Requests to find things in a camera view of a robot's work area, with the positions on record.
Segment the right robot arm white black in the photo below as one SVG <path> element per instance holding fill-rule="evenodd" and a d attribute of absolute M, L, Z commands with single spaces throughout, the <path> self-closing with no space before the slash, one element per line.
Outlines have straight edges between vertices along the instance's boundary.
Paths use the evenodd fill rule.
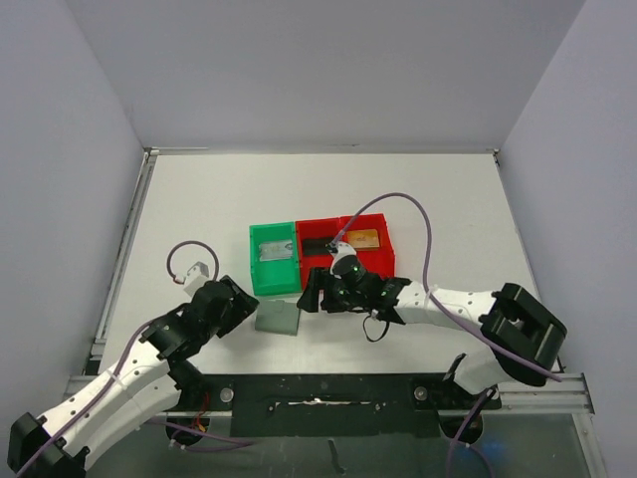
<path fill-rule="evenodd" d="M 444 397 L 457 407 L 502 382 L 542 387 L 555 380 L 553 367 L 566 337 L 565 325 L 513 283 L 494 292 L 461 292 L 381 278 L 361 266 L 341 275 L 313 268 L 297 306 L 307 313 L 364 313 L 388 325 L 428 325 L 474 337 L 484 348 L 460 353 L 443 382 Z"/>

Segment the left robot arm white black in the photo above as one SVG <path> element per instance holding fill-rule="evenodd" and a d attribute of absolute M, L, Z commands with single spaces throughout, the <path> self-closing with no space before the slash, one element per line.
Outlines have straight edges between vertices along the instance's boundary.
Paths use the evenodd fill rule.
<path fill-rule="evenodd" d="M 204 282 L 190 301 L 149 320 L 119 359 L 57 406 L 11 426 L 7 464 L 18 477 L 83 477 L 91 461 L 159 412 L 199 403 L 204 376 L 191 358 L 259 306 L 229 276 Z"/>

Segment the green leather card holder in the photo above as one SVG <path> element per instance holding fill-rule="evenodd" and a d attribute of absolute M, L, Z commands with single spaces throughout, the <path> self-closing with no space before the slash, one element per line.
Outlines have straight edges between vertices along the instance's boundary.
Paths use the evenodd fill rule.
<path fill-rule="evenodd" d="M 296 304 L 283 300 L 262 302 L 256 313 L 257 332 L 291 336 L 298 334 L 301 311 Z"/>

